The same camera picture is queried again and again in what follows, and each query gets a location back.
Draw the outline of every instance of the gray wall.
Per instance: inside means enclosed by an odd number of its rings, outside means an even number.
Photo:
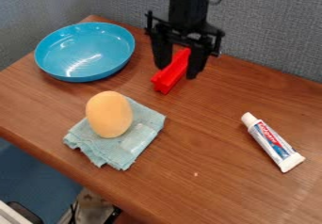
[[[144,26],[168,0],[91,0],[92,13]],[[226,31],[223,52],[322,82],[322,0],[224,0],[208,21]]]
[[[89,13],[88,0],[0,0],[0,71],[47,34]]]

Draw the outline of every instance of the toothpaste tube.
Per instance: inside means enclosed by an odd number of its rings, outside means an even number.
[[[306,160],[262,120],[258,120],[250,113],[246,113],[242,116],[242,122],[283,173]]]

